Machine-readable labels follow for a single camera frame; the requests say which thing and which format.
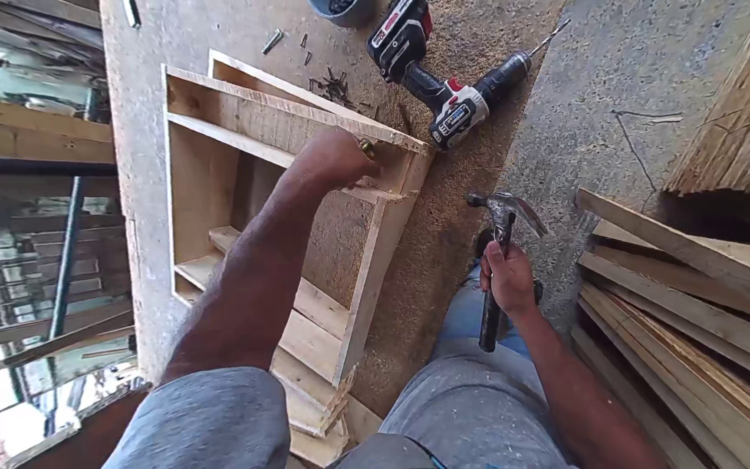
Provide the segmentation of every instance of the metal rebar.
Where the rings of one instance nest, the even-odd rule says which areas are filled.
[[[68,219],[65,225],[65,238],[62,242],[60,269],[57,273],[57,295],[54,297],[54,311],[51,317],[51,329],[48,339],[55,339],[63,334],[65,314],[68,310],[68,286],[71,280],[71,270],[74,266],[74,245],[77,244],[77,218],[82,209],[82,178],[76,176],[71,186],[71,200],[68,202]]]

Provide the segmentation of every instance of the screw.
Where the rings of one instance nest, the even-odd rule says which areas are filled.
[[[280,28],[277,28],[276,31],[273,33],[273,37],[265,44],[265,47],[263,48],[263,55],[266,55],[267,53],[271,52],[271,49],[276,46],[276,43],[280,42],[283,39],[283,30]]]

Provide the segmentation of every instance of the leg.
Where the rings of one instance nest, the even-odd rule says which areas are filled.
[[[465,337],[479,340],[484,300],[485,293],[479,287],[479,263],[477,263],[467,275],[459,291],[453,296],[447,308],[447,315],[444,316],[442,329],[438,332],[437,342]],[[507,334],[498,339],[498,344],[531,358],[523,338],[517,334],[516,328],[510,325],[508,317],[504,316],[504,319],[508,321],[509,327]]]

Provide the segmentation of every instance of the hammer handle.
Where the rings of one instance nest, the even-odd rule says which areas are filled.
[[[479,348],[491,353],[497,348],[500,308],[489,289],[485,292],[485,303],[482,310],[482,325],[479,328]]]

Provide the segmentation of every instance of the concrete floor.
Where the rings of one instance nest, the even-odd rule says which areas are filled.
[[[514,239],[546,284],[543,314],[567,331],[576,262],[598,221],[574,207],[578,187],[659,215],[671,164],[750,31],[750,2],[575,0],[563,17],[572,22],[540,70],[497,189],[526,198],[551,231],[537,240],[519,227]],[[665,114],[678,122],[656,122]]]
[[[379,0],[379,11],[386,3]],[[554,28],[563,5],[563,0],[432,0],[434,27],[425,66],[440,77],[472,83],[509,51],[532,48]],[[187,313],[170,291],[162,63],[204,73],[207,50],[216,48],[304,88],[309,77],[322,77],[329,65],[336,73],[347,72],[350,98],[371,104],[363,109],[370,117],[377,106],[378,120],[404,130],[401,102],[411,133],[429,139],[431,115],[378,76],[364,47],[373,26],[337,28],[317,17],[305,0],[151,0],[138,2],[138,8],[142,27],[136,30],[127,25],[122,2],[102,3],[123,208],[134,251],[130,264],[140,362],[154,379]],[[572,208],[574,190],[578,185],[599,188],[636,208],[651,193],[609,111],[684,112],[678,124],[652,125],[647,118],[622,116],[660,187],[669,161],[687,144],[724,78],[736,53],[733,44],[750,27],[750,3],[576,0],[563,16],[572,17],[572,24],[549,49],[543,69],[542,58],[536,57],[529,83],[518,87],[460,148],[438,155],[430,169],[384,281],[352,389],[382,416],[427,360],[447,304],[471,262],[471,244],[484,214],[467,208],[464,194],[490,191],[504,165],[498,187],[523,195],[544,217],[553,231],[547,239],[537,243],[522,232],[516,236],[524,240],[546,284],[547,314],[564,329],[573,317],[573,263],[593,224]],[[259,50],[276,27],[286,37],[262,56]],[[299,47],[304,33],[313,53],[307,68]],[[652,200],[648,210],[655,205]]]

